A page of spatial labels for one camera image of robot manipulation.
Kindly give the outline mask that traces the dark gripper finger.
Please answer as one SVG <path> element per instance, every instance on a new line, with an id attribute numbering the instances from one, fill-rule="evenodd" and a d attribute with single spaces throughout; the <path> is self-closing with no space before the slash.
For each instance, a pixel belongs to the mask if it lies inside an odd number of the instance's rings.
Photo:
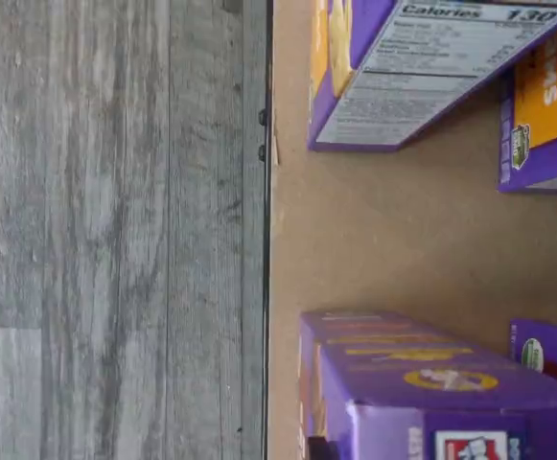
<path id="1" fill-rule="evenodd" d="M 339 460 L 337 443 L 323 436 L 307 438 L 307 458 L 309 460 Z"/>

